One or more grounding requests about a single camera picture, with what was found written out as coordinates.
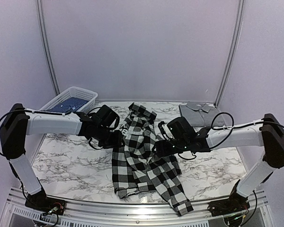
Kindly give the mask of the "black white plaid shirt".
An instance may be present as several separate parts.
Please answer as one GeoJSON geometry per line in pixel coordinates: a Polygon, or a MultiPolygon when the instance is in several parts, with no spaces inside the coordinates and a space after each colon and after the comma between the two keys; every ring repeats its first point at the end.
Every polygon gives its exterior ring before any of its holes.
{"type": "Polygon", "coordinates": [[[124,146],[112,152],[112,181],[115,194],[124,199],[141,192],[156,191],[178,215],[193,211],[179,180],[182,171],[174,155],[158,157],[154,121],[157,114],[132,103],[120,126],[124,146]]]}

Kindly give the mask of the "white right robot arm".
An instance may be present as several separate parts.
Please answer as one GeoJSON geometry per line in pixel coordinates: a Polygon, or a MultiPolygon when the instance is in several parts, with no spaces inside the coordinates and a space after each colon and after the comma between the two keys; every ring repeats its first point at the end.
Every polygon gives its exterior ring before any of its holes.
{"type": "Polygon", "coordinates": [[[208,153],[222,148],[259,147],[263,153],[248,173],[233,187],[225,208],[235,212],[252,192],[272,173],[284,167],[284,126],[273,114],[249,123],[203,127],[196,131],[184,117],[159,124],[163,139],[155,143],[154,152],[167,157],[183,152],[208,153]]]}

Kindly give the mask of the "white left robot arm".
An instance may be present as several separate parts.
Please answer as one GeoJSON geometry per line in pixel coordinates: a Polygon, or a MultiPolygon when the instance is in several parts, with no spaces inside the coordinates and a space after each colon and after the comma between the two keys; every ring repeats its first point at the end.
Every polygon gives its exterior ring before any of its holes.
{"type": "Polygon", "coordinates": [[[33,134],[69,134],[97,140],[99,149],[122,146],[122,133],[116,128],[120,118],[107,105],[96,112],[55,113],[26,109],[14,104],[12,109],[0,118],[0,155],[5,157],[15,177],[28,192],[27,202],[39,210],[50,207],[41,183],[26,157],[25,141],[33,134]]]}

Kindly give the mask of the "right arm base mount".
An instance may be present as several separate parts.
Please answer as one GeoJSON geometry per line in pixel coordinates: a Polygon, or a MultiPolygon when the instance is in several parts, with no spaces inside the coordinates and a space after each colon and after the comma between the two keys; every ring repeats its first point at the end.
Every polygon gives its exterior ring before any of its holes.
{"type": "Polygon", "coordinates": [[[208,204],[207,210],[211,213],[213,217],[220,215],[227,215],[239,211],[248,210],[250,208],[250,204],[246,199],[242,201],[234,199],[223,199],[211,201],[208,204]]]}

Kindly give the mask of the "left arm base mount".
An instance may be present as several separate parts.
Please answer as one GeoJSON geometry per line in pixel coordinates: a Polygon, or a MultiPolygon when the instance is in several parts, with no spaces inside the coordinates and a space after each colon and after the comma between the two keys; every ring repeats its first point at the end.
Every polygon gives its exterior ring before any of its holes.
{"type": "Polygon", "coordinates": [[[34,210],[42,211],[45,214],[63,215],[66,201],[51,197],[29,197],[26,199],[25,206],[34,210]]]}

